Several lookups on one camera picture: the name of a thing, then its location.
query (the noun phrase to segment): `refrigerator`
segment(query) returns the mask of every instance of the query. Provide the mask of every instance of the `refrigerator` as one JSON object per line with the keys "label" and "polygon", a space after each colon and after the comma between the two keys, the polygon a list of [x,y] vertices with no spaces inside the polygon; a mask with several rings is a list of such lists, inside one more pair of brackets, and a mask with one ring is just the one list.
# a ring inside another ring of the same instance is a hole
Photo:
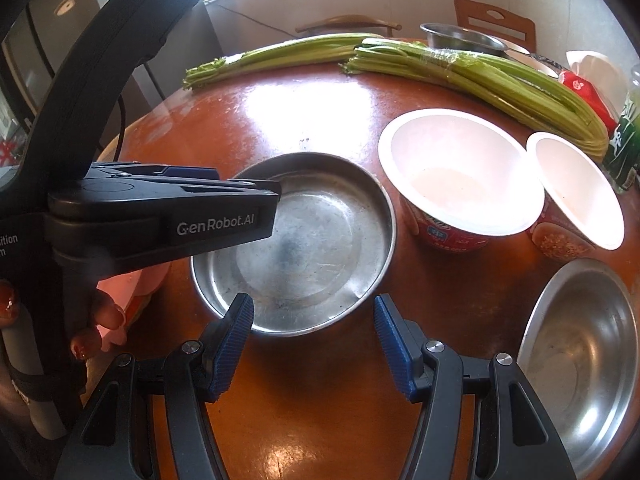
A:
{"label": "refrigerator", "polygon": [[[31,0],[1,43],[0,166],[19,162],[29,130],[66,54],[109,0]],[[187,68],[222,56],[209,14],[200,1],[177,23],[158,55],[138,67],[122,97],[126,123],[147,114],[177,91]],[[120,132],[114,106],[98,154]]]}

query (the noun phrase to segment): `metal bolt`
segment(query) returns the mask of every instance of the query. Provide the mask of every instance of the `metal bolt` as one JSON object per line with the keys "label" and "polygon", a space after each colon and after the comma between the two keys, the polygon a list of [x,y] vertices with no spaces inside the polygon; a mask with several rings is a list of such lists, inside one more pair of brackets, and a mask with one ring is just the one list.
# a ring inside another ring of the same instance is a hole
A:
{"label": "metal bolt", "polygon": [[427,350],[432,354],[439,354],[444,350],[444,345],[435,339],[427,341]]}
{"label": "metal bolt", "polygon": [[498,361],[502,366],[509,366],[513,363],[513,357],[511,357],[509,354],[506,354],[505,352],[500,352],[495,357],[495,360]]}
{"label": "metal bolt", "polygon": [[131,354],[122,354],[120,357],[118,357],[118,366],[127,366],[132,359],[133,358],[131,357]]}
{"label": "metal bolt", "polygon": [[198,350],[200,350],[199,341],[187,341],[182,345],[182,351],[185,354],[195,354]]}

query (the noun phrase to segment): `stainless steel bowl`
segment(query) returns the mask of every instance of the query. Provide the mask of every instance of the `stainless steel bowl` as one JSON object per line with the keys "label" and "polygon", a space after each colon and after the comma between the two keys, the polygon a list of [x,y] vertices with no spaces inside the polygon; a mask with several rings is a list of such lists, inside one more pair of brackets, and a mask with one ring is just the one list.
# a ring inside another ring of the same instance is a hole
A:
{"label": "stainless steel bowl", "polygon": [[636,320],[616,273],[588,258],[556,272],[533,309],[518,364],[584,478],[606,454],[638,375]]}
{"label": "stainless steel bowl", "polygon": [[384,276],[396,245],[385,189],[356,164],[325,153],[289,153],[237,178],[280,181],[273,235],[191,259],[205,304],[223,316],[236,292],[254,298],[254,332],[295,336],[320,330],[362,304]]}
{"label": "stainless steel bowl", "polygon": [[423,23],[420,28],[427,33],[427,42],[433,48],[471,50],[494,56],[504,56],[508,49],[501,40],[469,28],[444,23]]}

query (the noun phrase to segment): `wooden table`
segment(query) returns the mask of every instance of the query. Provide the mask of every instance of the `wooden table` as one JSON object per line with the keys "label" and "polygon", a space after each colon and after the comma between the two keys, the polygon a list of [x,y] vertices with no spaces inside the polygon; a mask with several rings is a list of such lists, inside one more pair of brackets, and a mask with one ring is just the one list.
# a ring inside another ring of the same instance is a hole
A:
{"label": "wooden table", "polygon": [[[401,219],[398,193],[380,167],[378,137],[393,118],[418,108],[455,108],[485,118],[525,142],[530,130],[477,101],[437,86],[385,75],[345,76],[335,65],[244,76],[199,92],[179,91],[126,136],[122,160],[212,166],[222,178],[273,155],[296,151],[346,157],[372,171],[399,215],[398,244],[379,292],[429,336],[464,355],[516,356],[532,308],[560,265],[526,234],[492,240],[468,254],[425,248]],[[640,196],[620,199],[625,243],[598,252],[638,297]],[[130,331],[137,358],[165,355],[197,337],[213,315],[194,291],[188,261]],[[252,336],[228,393],[209,407],[230,478],[242,480],[398,478],[419,407],[392,382],[376,338],[371,301],[319,333],[292,339]],[[162,399],[154,401],[164,480],[175,478]],[[463,479],[473,403],[465,399],[453,478]],[[616,440],[640,413],[634,400]],[[597,478],[606,467],[594,472]]]}

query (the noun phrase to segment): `chair backrest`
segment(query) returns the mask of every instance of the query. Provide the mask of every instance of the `chair backrest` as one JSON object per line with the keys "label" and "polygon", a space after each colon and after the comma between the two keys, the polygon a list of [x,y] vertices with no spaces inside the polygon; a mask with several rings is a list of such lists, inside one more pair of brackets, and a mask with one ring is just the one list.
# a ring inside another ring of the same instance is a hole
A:
{"label": "chair backrest", "polygon": [[[470,28],[471,30],[509,40],[523,46],[530,52],[536,51],[536,24],[529,18],[524,18],[500,7],[473,0],[454,0],[454,6],[456,7],[459,27]],[[470,18],[514,30],[523,34],[524,39],[513,36],[504,30],[494,30],[470,23]]]}
{"label": "chair backrest", "polygon": [[308,32],[309,34],[317,34],[327,30],[353,30],[356,28],[386,28],[386,34],[389,38],[393,36],[394,30],[401,30],[402,25],[399,23],[386,22],[370,16],[362,14],[344,14],[342,16],[334,16],[319,22],[309,23],[296,27],[296,32]]}

